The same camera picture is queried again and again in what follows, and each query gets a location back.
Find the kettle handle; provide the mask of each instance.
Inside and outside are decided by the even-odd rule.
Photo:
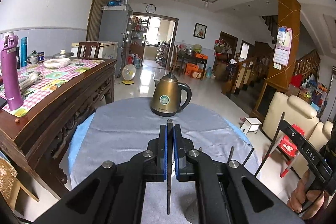
[[[190,103],[192,93],[190,87],[187,84],[184,83],[177,83],[177,84],[181,90],[185,90],[187,92],[187,99],[185,100],[184,104],[177,109],[177,112],[180,112]]]

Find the gray cloth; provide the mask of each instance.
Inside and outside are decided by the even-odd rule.
[[[70,174],[75,187],[103,161],[116,164],[146,150],[148,141],[159,136],[161,124],[167,117],[151,112],[151,98],[140,97],[120,100],[97,109],[83,140]],[[213,160],[226,162],[232,145],[232,159],[242,163],[252,146],[239,137],[216,112],[190,103],[182,112],[172,117],[174,124],[181,125],[182,136],[193,141],[194,147],[202,147]],[[254,173],[258,158],[254,152],[245,167]],[[196,199],[194,182],[178,182],[172,178],[171,209],[167,215],[167,184],[147,183],[142,211],[142,223],[189,223],[184,212]]]

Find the wooden pillar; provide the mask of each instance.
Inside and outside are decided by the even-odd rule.
[[[286,92],[288,89],[295,69],[296,52],[299,46],[300,9],[301,5],[297,0],[278,0],[278,27],[286,26],[293,29],[288,65],[286,67],[281,66],[281,69],[278,70],[274,68],[274,62],[270,62],[262,92],[250,116],[264,120],[270,100],[273,97],[272,93],[275,93],[275,91]]]

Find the blue gripper pad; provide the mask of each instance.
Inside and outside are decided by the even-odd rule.
[[[175,175],[176,175],[176,179],[178,180],[179,179],[179,159],[177,155],[175,126],[173,127],[173,142],[174,142]]]
[[[167,126],[165,127],[165,167],[163,172],[163,178],[164,180],[167,180],[167,157],[168,157],[168,132],[167,132]]]

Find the wall clock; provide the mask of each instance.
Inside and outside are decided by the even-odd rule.
[[[156,7],[155,7],[154,4],[148,4],[148,5],[146,6],[146,12],[147,12],[147,13],[149,13],[149,14],[153,14],[153,13],[155,13],[155,11],[156,11]]]

